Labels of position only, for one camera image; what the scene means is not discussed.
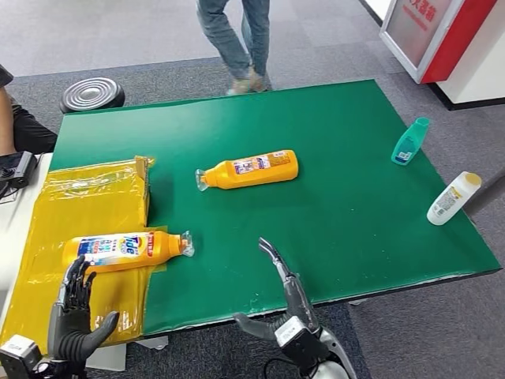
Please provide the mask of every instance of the bottle cap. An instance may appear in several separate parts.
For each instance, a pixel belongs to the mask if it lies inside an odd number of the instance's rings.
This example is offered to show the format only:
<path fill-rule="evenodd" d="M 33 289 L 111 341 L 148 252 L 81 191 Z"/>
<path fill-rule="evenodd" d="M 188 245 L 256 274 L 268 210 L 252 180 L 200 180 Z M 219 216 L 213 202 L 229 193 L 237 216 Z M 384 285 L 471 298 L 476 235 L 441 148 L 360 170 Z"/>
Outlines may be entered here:
<path fill-rule="evenodd" d="M 193 246 L 193 238 L 189 231 L 185 231 L 180 235 L 181 253 L 187 257 L 192 257 L 194 254 L 194 247 Z"/>
<path fill-rule="evenodd" d="M 430 119 L 426 117 L 419 117 L 415 120 L 415 123 L 427 128 L 430 124 Z"/>
<path fill-rule="evenodd" d="M 209 187 L 207 183 L 205 171 L 197 169 L 194 172 L 194 177 L 197 179 L 197 187 L 200 191 L 205 191 Z"/>
<path fill-rule="evenodd" d="M 482 179 L 480 176 L 473 174 L 473 172 L 466 173 L 464 178 L 471 186 L 481 186 L 482 183 Z"/>

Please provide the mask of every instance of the clear bottle nozzle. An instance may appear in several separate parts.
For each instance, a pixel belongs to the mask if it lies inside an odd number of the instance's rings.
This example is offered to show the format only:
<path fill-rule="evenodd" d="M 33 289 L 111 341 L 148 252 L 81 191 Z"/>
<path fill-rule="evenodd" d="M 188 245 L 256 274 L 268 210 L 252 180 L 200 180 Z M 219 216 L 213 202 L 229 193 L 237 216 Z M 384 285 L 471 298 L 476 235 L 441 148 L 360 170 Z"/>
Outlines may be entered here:
<path fill-rule="evenodd" d="M 197 179 L 197 187 L 200 191 L 207 190 L 209 185 L 206 182 L 205 171 L 197 169 L 194 172 L 194 177 Z"/>
<path fill-rule="evenodd" d="M 182 248 L 181 253 L 187 257 L 192 257 L 194 254 L 193 238 L 189 231 L 185 231 L 180 235 L 180 245 Z"/>

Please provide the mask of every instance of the gray pole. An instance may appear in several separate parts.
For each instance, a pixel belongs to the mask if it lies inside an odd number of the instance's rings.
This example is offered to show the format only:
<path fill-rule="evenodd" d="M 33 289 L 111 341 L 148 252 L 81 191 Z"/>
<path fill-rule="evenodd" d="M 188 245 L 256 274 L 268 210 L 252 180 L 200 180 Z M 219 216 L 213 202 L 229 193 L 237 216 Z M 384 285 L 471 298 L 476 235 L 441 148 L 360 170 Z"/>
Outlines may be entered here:
<path fill-rule="evenodd" d="M 485 182 L 479 191 L 470 198 L 464 209 L 468 216 L 472 217 L 503 193 L 505 193 L 505 167 Z"/>

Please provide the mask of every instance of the yellow bottle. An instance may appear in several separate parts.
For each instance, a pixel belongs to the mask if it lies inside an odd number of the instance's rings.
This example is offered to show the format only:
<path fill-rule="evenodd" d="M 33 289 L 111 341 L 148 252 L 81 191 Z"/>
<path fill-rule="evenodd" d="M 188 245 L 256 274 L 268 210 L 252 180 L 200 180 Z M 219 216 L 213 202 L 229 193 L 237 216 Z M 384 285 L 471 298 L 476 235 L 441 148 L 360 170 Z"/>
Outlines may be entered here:
<path fill-rule="evenodd" d="M 298 174 L 298 163 L 292 150 L 270 152 L 243 159 L 225 160 L 209 170 L 197 170 L 197 186 L 224 190 L 292 180 Z"/>
<path fill-rule="evenodd" d="M 89 272 L 111 272 L 160 265 L 176 255 L 194 253 L 191 235 L 170 235 L 164 231 L 142 231 L 118 235 L 76 237 L 65 244 L 63 265 L 86 255 Z"/>

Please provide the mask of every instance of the robotic hand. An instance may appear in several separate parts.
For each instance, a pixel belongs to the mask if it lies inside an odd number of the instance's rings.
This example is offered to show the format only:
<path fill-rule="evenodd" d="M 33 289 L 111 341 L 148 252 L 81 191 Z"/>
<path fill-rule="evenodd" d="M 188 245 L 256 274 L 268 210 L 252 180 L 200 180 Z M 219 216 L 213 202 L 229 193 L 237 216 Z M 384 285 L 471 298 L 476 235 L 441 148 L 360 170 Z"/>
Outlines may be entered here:
<path fill-rule="evenodd" d="M 118 324 L 119 313 L 111 312 L 102 325 L 91 332 L 90 297 L 96 273 L 92 272 L 84 283 L 84 276 L 89 266 L 81 255 L 67 269 L 60 286 L 58 299 L 51 312 L 47 333 L 47 350 L 55 359 L 85 363 Z"/>
<path fill-rule="evenodd" d="M 23 336 L 13 336 L 0 347 L 0 360 L 10 379 L 85 378 L 86 360 L 115 329 L 119 313 L 112 312 L 93 332 L 90 327 L 90 297 L 96 273 L 84 283 L 89 262 L 81 255 L 65 273 L 51 309 L 47 350 L 41 361 L 38 347 Z"/>
<path fill-rule="evenodd" d="M 300 376 L 310 379 L 356 379 L 356 373 L 341 344 L 317 321 L 298 276 L 270 242 L 259 239 L 259 249 L 277 267 L 284 286 L 288 308 L 275 321 L 251 320 L 243 313 L 234 319 L 244 332 L 264 340 L 277 340 L 280 349 L 298 367 Z"/>

